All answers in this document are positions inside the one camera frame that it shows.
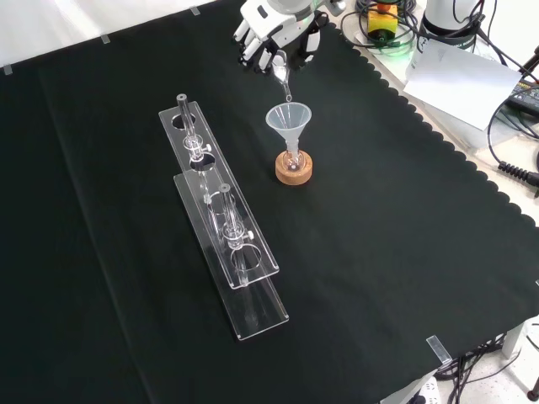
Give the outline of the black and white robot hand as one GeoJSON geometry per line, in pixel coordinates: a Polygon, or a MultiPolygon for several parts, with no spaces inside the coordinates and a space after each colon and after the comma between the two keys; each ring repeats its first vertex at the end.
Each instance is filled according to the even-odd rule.
{"type": "Polygon", "coordinates": [[[233,34],[240,45],[239,63],[257,73],[268,73],[279,51],[293,70],[308,64],[318,50],[328,15],[319,11],[330,1],[256,1],[240,8],[243,17],[233,34]]]}

